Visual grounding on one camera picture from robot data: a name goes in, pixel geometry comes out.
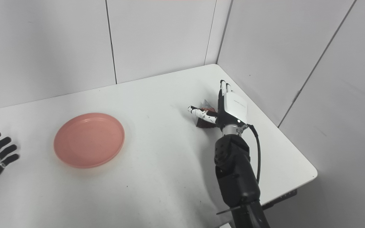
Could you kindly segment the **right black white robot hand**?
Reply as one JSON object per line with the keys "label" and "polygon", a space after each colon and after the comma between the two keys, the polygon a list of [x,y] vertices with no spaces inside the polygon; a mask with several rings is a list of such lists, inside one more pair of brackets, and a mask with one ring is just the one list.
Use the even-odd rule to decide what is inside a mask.
{"label": "right black white robot hand", "polygon": [[245,129],[248,125],[247,102],[233,92],[231,85],[224,80],[220,81],[217,111],[194,106],[189,106],[187,110],[195,117],[214,124],[220,130],[229,125]]}

